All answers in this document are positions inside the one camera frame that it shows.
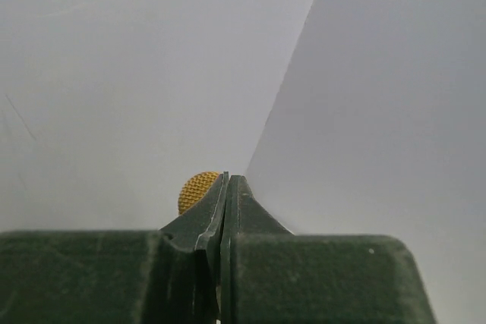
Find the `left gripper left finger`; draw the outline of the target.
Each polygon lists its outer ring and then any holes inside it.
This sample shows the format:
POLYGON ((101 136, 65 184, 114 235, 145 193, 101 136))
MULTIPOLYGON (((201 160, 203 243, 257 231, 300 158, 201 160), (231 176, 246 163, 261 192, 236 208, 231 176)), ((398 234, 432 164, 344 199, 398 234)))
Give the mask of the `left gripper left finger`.
POLYGON ((7 231, 3 323, 215 323, 229 175, 156 230, 7 231))

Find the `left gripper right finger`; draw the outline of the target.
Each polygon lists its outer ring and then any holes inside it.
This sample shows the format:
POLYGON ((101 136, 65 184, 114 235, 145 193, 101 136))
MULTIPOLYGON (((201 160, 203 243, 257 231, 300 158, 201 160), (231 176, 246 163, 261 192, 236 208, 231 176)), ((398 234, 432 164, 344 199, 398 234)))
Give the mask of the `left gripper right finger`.
POLYGON ((386 235, 296 235, 229 179, 220 248, 224 323, 433 323, 406 245, 386 235))

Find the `gold microphone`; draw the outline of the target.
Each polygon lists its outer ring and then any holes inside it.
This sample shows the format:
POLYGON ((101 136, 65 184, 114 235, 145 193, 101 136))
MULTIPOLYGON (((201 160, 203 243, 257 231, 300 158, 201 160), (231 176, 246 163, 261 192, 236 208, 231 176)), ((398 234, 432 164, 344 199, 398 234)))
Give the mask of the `gold microphone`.
POLYGON ((189 178, 178 195, 178 214, 183 215, 198 203, 218 177, 217 171, 203 171, 189 178))

